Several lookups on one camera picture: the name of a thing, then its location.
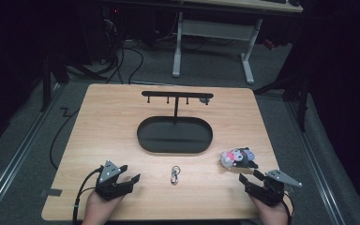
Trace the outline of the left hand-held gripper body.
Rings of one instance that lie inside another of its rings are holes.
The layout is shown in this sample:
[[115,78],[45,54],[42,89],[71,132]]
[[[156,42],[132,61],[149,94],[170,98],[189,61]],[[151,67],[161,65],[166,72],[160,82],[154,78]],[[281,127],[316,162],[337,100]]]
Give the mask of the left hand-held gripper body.
[[105,201],[125,196],[133,191],[133,187],[124,188],[117,180],[119,174],[117,167],[112,161],[107,160],[96,182],[95,192]]

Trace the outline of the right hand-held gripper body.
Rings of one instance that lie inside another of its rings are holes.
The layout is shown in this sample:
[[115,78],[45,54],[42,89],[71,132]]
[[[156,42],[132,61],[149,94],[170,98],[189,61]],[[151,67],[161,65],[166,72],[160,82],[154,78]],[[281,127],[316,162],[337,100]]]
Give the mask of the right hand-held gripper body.
[[268,206],[275,206],[283,201],[285,186],[301,188],[303,185],[280,169],[276,169],[264,173],[261,187],[250,182],[250,187],[245,187],[245,192]]

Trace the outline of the plush toy keychain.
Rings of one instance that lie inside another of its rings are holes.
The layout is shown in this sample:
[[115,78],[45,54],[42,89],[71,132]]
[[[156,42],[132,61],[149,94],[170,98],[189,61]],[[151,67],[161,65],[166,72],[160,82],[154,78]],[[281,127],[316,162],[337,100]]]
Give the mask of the plush toy keychain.
[[255,155],[248,147],[234,148],[231,151],[222,152],[220,155],[221,165],[228,170],[232,167],[258,169],[259,166],[254,162],[254,159]]

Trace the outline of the black key rack with tray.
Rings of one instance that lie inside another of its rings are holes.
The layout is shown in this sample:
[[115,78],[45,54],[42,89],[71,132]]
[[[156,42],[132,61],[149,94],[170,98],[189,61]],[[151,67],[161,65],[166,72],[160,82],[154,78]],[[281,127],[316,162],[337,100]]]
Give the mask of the black key rack with tray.
[[200,154],[213,140],[213,129],[203,119],[190,116],[179,116],[179,100],[186,103],[191,98],[213,98],[212,93],[142,91],[147,97],[163,97],[170,102],[174,98],[173,116],[151,116],[138,126],[139,145],[146,151],[156,154]]

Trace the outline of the person's right hand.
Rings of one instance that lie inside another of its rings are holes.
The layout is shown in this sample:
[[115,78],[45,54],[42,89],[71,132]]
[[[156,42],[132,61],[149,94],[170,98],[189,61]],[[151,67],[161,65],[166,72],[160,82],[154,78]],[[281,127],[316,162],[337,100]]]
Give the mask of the person's right hand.
[[268,206],[252,196],[250,199],[256,206],[263,225],[288,225],[288,211],[282,203]]

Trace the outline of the person's left hand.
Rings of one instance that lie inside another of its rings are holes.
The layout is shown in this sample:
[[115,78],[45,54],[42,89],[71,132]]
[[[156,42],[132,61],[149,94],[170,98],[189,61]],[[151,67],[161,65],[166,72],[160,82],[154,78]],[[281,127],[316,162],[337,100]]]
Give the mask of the person's left hand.
[[95,191],[92,191],[87,198],[82,225],[105,225],[123,199],[124,196],[120,196],[105,201]]

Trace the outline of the black tape strip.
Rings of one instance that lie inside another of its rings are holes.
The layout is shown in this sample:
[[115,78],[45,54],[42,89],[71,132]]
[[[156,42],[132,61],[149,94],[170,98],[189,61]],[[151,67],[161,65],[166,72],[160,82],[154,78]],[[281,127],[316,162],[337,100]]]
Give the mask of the black tape strip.
[[40,191],[40,196],[41,197],[47,197],[47,196],[56,196],[56,197],[60,197],[62,194],[62,189],[56,189],[56,188],[49,188],[49,189],[42,189]]

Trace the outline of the black metal stand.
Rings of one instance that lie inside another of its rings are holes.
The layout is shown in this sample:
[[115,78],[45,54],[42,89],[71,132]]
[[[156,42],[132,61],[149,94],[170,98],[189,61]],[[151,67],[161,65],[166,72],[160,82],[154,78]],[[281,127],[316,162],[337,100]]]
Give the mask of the black metal stand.
[[46,112],[48,106],[52,101],[52,84],[51,77],[54,77],[60,84],[67,84],[69,76],[67,73],[67,66],[71,66],[82,74],[96,80],[103,80],[103,77],[99,76],[96,72],[82,66],[81,64],[75,63],[63,55],[60,54],[47,54],[43,61],[43,95],[42,95],[42,107],[41,111]]
[[255,95],[261,95],[270,90],[283,89],[282,99],[286,102],[297,101],[298,109],[296,111],[296,121],[299,128],[305,132],[306,111],[308,109],[308,85],[310,76],[307,73],[294,74],[291,76],[276,79],[274,82],[267,84],[257,90]]

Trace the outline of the white-legged desk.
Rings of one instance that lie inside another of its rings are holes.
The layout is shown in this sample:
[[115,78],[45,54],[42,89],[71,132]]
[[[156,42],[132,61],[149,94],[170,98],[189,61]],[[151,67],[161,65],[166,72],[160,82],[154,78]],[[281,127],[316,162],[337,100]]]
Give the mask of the white-legged desk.
[[[302,13],[303,8],[295,5],[293,0],[180,0],[180,5],[185,3],[204,4],[212,7],[229,7],[234,9],[247,9],[256,13],[272,12],[289,15]],[[240,40],[248,43],[245,52],[240,54],[240,60],[248,84],[254,84],[253,74],[249,64],[256,39],[260,33],[263,17],[258,16],[253,24],[209,22],[206,19],[184,19],[183,13],[178,13],[176,49],[173,58],[172,75],[178,78],[181,73],[182,37],[194,36],[202,38],[220,38]]]

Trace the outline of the metal floor rail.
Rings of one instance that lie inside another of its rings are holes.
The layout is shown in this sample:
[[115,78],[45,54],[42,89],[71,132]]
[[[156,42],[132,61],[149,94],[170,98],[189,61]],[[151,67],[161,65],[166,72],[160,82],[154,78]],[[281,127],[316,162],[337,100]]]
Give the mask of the metal floor rail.
[[42,85],[39,85],[10,119],[7,129],[0,137],[0,202],[23,165],[51,107],[65,88],[64,84],[55,84],[52,89],[52,99],[46,109],[42,110],[40,103],[43,90]]
[[322,202],[332,222],[332,225],[345,225],[344,217],[342,216],[338,208],[338,203],[335,199],[332,189],[325,180],[323,170],[321,169],[319,161],[314,154],[308,136],[306,132],[301,129],[301,126],[298,123],[295,106],[292,103],[287,103],[287,102],[285,102],[284,105],[287,109],[288,114],[292,119],[292,123],[295,126],[298,136],[303,144],[303,149],[307,157],[307,163],[310,167],[314,182],[320,193]]

